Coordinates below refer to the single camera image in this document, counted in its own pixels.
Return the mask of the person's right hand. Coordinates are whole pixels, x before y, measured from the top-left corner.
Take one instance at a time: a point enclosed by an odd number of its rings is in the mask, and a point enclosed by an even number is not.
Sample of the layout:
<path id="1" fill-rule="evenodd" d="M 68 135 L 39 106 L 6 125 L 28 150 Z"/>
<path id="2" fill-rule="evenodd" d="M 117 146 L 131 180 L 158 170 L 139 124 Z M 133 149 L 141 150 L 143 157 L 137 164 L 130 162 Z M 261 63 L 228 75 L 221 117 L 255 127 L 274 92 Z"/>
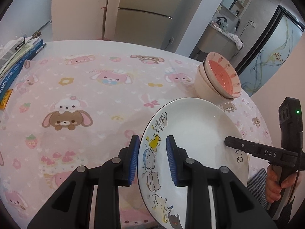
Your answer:
<path id="1" fill-rule="evenodd" d="M 267 177 L 265 184 L 265 197 L 268 203 L 273 203 L 274 201 L 278 201 L 281 198 L 282 189 L 289 188 L 294 185 L 297 172 L 288 176 L 282 183 L 279 185 L 277 183 L 278 180 L 277 173 L 273 170 L 272 165 L 269 165 L 267 168 Z"/>

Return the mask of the striped sleeve forearm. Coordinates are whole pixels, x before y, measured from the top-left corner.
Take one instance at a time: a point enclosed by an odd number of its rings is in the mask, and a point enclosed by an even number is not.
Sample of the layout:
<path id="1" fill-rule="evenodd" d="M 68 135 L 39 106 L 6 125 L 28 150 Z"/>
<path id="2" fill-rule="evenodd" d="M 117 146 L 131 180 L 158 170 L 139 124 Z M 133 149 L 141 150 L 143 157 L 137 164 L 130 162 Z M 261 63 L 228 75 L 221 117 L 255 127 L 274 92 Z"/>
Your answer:
<path id="1" fill-rule="evenodd" d="M 268 202 L 265 196 L 267 172 L 264 168 L 260 169 L 247 183 L 247 189 L 252 193 L 256 200 L 267 209 Z"/>

